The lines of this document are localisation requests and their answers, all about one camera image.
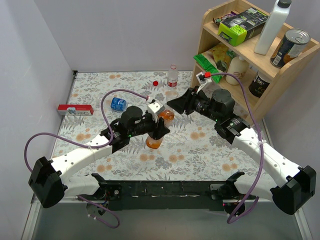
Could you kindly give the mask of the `clear jar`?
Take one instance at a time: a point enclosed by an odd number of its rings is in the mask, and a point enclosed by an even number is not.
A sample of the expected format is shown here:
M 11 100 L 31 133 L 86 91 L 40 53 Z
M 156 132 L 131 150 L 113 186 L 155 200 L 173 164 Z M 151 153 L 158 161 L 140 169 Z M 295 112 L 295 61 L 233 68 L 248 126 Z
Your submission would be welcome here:
M 166 100 L 165 102 L 169 102 L 171 100 L 177 99 L 179 97 L 179 93 L 176 90 L 169 90 L 165 93 Z

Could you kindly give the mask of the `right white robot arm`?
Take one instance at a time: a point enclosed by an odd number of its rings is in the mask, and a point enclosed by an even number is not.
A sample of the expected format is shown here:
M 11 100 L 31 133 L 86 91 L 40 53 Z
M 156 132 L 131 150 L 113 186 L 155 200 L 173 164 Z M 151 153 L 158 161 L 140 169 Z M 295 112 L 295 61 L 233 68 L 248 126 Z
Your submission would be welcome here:
M 288 160 L 264 142 L 257 129 L 234 114 L 235 101 L 228 90 L 216 89 L 208 98 L 202 90 L 189 88 L 167 105 L 179 114 L 196 112 L 215 121 L 217 134 L 256 161 L 259 173 L 266 171 L 272 178 L 270 183 L 245 181 L 244 173 L 238 171 L 213 191 L 215 196 L 237 199 L 250 194 L 273 201 L 281 211 L 293 215 L 315 194 L 316 171 Z

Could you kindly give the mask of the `orange juice bottle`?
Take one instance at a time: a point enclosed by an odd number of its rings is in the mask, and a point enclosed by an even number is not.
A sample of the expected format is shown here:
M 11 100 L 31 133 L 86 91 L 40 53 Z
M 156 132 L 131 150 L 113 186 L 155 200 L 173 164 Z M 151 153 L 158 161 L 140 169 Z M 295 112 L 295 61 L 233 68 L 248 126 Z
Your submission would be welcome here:
M 146 145 L 149 148 L 158 149 L 160 147 L 164 136 L 169 132 L 174 117 L 174 112 L 168 108 L 158 114 L 156 129 L 146 139 Z

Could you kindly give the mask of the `red label water bottle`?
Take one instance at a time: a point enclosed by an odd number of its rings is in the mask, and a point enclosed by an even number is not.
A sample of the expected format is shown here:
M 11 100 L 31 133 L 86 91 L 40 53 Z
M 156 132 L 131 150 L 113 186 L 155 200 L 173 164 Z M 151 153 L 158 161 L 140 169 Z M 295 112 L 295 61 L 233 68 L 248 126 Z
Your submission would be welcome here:
M 167 72 L 167 85 L 171 88 L 174 88 L 177 86 L 179 73 L 177 70 L 177 66 L 175 64 L 172 64 L 170 66 L 170 69 Z

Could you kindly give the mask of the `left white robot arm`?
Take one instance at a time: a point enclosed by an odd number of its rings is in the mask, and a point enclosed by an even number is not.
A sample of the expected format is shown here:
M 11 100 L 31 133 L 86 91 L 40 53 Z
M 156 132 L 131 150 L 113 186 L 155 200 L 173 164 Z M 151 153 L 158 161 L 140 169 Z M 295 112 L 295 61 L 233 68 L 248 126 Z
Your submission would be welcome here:
M 96 160 L 112 155 L 127 146 L 132 137 L 149 135 L 159 140 L 170 132 L 160 114 L 165 107 L 153 102 L 143 112 L 137 106 L 129 106 L 120 118 L 100 132 L 83 147 L 63 156 L 39 158 L 31 171 L 28 184 L 43 208 L 50 208 L 64 197 L 92 196 L 101 200 L 106 196 L 106 183 L 98 174 L 85 177 L 73 175 Z

